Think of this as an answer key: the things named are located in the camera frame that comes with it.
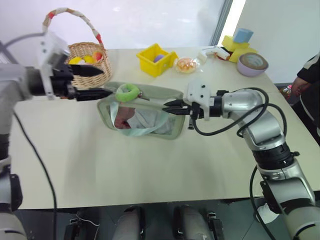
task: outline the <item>wicker basket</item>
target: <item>wicker basket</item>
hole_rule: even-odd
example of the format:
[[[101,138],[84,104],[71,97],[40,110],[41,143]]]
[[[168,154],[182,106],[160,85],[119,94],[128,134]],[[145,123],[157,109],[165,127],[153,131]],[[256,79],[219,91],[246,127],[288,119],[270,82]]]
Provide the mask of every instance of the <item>wicker basket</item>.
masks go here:
[[[66,60],[66,64],[68,64],[69,60],[72,58],[75,58],[75,57],[82,58],[85,55],[92,56],[94,52],[100,52],[103,55],[103,57],[98,62],[92,64],[93,66],[101,69],[103,71],[103,74],[99,74],[97,76],[91,76],[91,77],[74,76],[72,85],[79,89],[97,88],[102,86],[104,83],[106,83],[110,79],[112,75],[111,65],[108,59],[107,51],[101,40],[100,33],[95,30],[94,26],[92,26],[88,18],[86,18],[81,12],[72,10],[70,8],[66,8],[66,7],[57,8],[46,15],[42,24],[43,31],[46,32],[48,30],[48,27],[51,23],[52,18],[61,13],[70,13],[84,20],[85,23],[91,28],[95,38],[99,42],[99,44],[96,44],[93,42],[79,42],[79,43],[69,45],[70,56]]]

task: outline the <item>green bag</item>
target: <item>green bag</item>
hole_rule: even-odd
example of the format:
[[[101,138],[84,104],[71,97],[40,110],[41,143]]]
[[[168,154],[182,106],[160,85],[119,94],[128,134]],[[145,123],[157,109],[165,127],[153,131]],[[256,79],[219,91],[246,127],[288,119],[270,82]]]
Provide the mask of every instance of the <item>green bag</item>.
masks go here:
[[[134,84],[141,97],[119,102],[115,92],[125,82],[108,82],[104,87],[114,94],[101,99],[97,108],[104,124],[126,136],[150,135],[164,139],[177,138],[185,122],[184,115],[174,115],[162,110],[164,103],[182,99],[183,93],[174,89]]]

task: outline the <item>yellow toy block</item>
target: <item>yellow toy block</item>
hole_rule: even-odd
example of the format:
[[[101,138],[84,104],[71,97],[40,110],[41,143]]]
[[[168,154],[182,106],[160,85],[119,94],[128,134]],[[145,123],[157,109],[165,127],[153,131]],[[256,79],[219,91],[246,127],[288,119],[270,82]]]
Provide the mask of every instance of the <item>yellow toy block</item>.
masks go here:
[[[257,50],[251,48],[251,47],[247,47],[247,48],[237,48],[236,50],[234,50],[234,52],[232,53],[231,57],[229,58],[230,62],[233,63],[237,63],[238,59],[241,55],[246,54],[246,53],[257,53]]]
[[[234,52],[236,49],[246,49],[249,47],[249,43],[247,42],[234,42],[232,36],[224,36],[222,41],[222,45],[229,51]]]

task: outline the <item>white wall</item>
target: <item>white wall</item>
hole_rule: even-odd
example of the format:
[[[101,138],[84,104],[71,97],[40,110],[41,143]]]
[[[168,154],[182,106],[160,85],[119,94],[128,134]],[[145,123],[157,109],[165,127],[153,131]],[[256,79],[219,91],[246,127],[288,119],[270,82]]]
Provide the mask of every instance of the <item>white wall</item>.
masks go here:
[[[320,50],[320,0],[246,0],[237,27],[269,62],[275,83],[290,83]]]
[[[0,0],[0,40],[42,31],[45,15],[59,7],[84,13],[101,33],[107,49],[207,46],[224,0]],[[68,44],[96,41],[80,19],[62,13],[49,30]],[[9,50],[23,65],[32,65],[39,40]]]

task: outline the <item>purple ball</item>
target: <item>purple ball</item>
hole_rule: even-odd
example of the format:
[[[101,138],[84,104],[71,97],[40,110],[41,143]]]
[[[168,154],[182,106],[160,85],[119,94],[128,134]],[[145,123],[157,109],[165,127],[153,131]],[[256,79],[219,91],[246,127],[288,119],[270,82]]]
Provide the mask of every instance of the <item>purple ball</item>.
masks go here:
[[[154,63],[158,62],[160,59],[162,59],[165,55],[163,54],[159,54],[158,56],[155,57],[155,59],[153,60]]]

